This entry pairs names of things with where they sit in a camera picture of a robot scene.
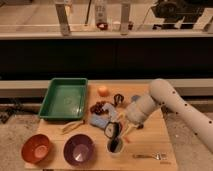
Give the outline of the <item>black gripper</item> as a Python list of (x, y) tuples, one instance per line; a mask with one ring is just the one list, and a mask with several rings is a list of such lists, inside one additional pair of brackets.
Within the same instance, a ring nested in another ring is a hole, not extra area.
[(144, 127), (143, 124), (134, 124), (134, 123), (131, 123), (128, 119), (124, 119), (123, 120), (123, 129), (122, 129), (121, 135), (126, 136), (131, 131), (133, 131), (135, 129), (142, 129), (143, 127)]

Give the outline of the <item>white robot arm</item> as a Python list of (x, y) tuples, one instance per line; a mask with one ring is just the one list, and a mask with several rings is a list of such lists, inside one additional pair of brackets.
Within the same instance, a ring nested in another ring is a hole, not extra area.
[(213, 153), (213, 120), (184, 101), (165, 79), (153, 80), (149, 84), (148, 92), (131, 102), (124, 109), (124, 114), (130, 123), (142, 125), (162, 106), (176, 113)]

